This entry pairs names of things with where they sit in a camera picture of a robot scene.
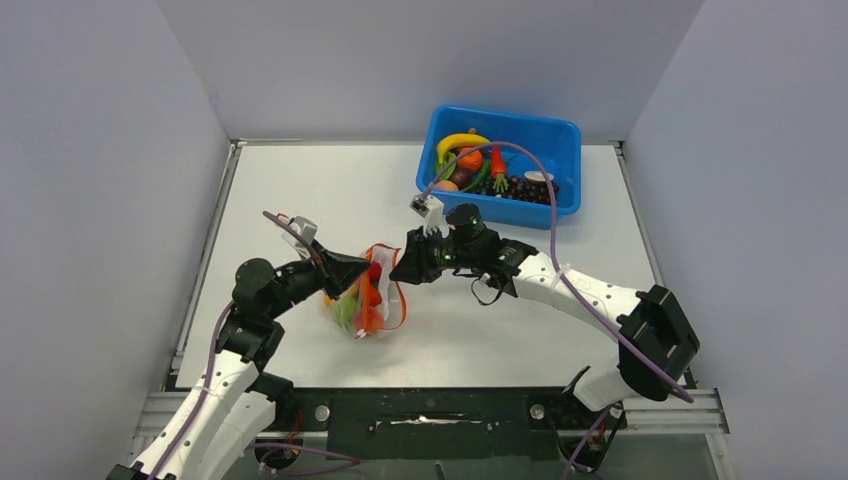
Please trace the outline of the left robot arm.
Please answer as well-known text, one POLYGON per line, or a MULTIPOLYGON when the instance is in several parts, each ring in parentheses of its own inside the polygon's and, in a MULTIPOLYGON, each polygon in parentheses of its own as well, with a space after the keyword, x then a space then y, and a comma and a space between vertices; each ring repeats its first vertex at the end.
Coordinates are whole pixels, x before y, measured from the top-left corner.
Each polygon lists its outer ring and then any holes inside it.
POLYGON ((235 273, 232 300, 216 321, 206 365, 153 442, 111 479, 220 479, 257 435, 276 419, 293 384, 265 368, 283 336, 281 315, 323 292, 345 293, 369 260, 329 251, 275 267, 262 258, 235 273))

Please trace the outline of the green toy lime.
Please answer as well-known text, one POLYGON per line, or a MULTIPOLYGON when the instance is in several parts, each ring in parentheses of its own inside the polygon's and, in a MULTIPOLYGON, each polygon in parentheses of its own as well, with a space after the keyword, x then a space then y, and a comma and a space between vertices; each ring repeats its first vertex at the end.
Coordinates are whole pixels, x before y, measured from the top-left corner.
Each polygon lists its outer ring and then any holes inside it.
POLYGON ((353 328, 353 318, 358 310, 359 300, 357 297, 340 297, 330 307, 331 319, 342 330, 350 331, 353 328))

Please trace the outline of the toy peach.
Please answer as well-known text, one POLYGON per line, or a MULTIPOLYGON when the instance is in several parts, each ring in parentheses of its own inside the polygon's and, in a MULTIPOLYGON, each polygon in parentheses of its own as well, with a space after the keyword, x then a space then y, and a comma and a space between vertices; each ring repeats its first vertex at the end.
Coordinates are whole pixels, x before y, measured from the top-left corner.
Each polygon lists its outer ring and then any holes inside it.
POLYGON ((375 307, 363 307, 354 314, 352 325, 356 336, 367 336, 384 329, 384 318, 375 307))

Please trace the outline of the red toy apple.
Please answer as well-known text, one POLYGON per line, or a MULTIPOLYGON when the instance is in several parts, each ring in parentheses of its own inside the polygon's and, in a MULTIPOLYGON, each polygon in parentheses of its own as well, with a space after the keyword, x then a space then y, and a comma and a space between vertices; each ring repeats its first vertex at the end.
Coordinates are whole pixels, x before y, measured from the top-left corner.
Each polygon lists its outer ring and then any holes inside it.
POLYGON ((368 270, 368 279, 372 283, 379 282, 382 277, 382 266, 378 262, 372 262, 368 270))

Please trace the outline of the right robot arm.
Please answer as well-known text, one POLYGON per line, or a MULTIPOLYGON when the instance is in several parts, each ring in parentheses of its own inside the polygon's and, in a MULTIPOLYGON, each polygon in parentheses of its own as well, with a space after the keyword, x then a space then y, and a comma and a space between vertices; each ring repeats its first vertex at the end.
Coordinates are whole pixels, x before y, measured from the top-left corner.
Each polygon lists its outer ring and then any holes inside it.
POLYGON ((564 417, 585 427, 602 408, 630 398, 691 402, 680 380, 700 342, 673 293, 660 285, 637 290, 601 281, 524 242, 486 226, 470 203, 450 211, 434 196, 416 197, 420 227, 407 233, 391 280, 433 283, 446 271, 470 277, 497 296, 547 305, 606 334, 615 354, 581 370, 567 386, 564 417))

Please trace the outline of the clear zip top bag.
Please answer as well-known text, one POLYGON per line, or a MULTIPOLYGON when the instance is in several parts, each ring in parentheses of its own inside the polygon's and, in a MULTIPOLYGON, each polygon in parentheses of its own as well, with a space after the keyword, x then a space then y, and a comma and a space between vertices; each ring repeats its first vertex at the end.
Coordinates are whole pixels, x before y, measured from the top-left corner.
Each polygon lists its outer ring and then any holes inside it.
POLYGON ((400 283, 389 278, 400 253, 398 247, 373 244, 364 252, 369 270, 338 299, 324 296, 328 318, 354 339, 379 337, 405 323, 405 295, 400 283))

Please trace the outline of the red toy chili pepper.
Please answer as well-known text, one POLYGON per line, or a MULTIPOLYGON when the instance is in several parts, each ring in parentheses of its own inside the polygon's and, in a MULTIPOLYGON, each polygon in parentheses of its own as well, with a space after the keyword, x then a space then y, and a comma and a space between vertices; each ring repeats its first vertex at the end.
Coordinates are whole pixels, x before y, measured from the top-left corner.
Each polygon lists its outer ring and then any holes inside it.
POLYGON ((365 284, 365 288, 363 290, 363 297, 368 307, 377 307, 383 303, 382 295, 379 292, 379 289, 370 282, 365 284))

